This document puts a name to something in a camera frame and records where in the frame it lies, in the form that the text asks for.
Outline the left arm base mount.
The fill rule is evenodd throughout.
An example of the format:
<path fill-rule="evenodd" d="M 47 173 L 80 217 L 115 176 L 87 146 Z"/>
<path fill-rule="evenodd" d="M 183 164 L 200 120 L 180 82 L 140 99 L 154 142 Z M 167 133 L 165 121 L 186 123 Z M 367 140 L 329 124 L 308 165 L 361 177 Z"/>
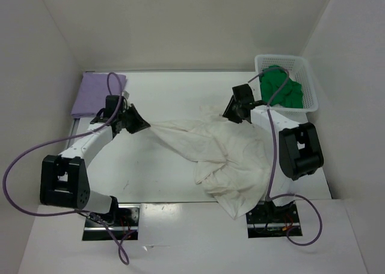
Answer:
<path fill-rule="evenodd" d="M 114 223 L 108 225 L 109 230 L 117 240 L 126 236 L 127 240 L 138 240 L 138 225 L 140 219 L 140 204 L 120 204 L 120 215 Z M 112 240 L 105 227 L 99 222 L 85 219 L 82 241 Z"/>

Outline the purple t shirt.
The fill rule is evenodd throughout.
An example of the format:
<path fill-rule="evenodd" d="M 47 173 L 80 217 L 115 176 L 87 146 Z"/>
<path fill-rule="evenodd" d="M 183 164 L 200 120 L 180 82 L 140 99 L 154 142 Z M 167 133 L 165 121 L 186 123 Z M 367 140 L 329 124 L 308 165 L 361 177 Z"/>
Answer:
<path fill-rule="evenodd" d="M 94 117 L 105 106 L 105 98 L 109 95 L 107 77 L 106 73 L 83 73 L 71 111 L 74 119 Z"/>

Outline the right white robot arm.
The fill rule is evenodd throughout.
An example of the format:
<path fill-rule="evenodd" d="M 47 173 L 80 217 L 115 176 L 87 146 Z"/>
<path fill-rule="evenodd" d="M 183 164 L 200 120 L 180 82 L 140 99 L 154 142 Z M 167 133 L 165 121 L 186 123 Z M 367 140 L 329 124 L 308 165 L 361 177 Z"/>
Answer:
<path fill-rule="evenodd" d="M 232 97 L 223 117 L 231 122 L 248 122 L 272 135 L 273 162 L 265 200 L 264 215 L 276 222 L 285 215 L 284 205 L 296 196 L 281 190 L 284 178 L 296 181 L 313 175 L 324 165 L 324 156 L 315 125 L 287 118 L 260 100 L 256 101 L 251 87 L 243 84 L 232 88 Z"/>

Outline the cream white t shirt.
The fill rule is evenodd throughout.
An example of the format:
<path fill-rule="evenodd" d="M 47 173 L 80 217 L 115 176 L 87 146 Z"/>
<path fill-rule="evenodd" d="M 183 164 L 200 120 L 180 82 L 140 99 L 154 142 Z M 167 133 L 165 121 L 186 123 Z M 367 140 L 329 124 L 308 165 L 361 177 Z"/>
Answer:
<path fill-rule="evenodd" d="M 150 130 L 163 146 L 195 163 L 194 182 L 232 219 L 265 196 L 271 166 L 261 127 L 231 122 L 218 107 L 205 106 L 198 119 L 155 122 Z"/>

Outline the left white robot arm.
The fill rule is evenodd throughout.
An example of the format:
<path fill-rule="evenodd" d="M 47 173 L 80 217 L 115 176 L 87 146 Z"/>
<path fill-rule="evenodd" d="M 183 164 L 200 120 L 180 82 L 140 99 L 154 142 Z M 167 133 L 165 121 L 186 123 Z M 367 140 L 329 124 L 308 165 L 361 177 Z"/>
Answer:
<path fill-rule="evenodd" d="M 88 126 L 88 135 L 79 138 L 59 155 L 42 161 L 40 202 L 87 213 L 96 223 L 115 225 L 124 215 L 117 198 L 90 188 L 87 168 L 96 155 L 121 130 L 135 134 L 150 128 L 134 104 L 123 96 L 108 95 Z"/>

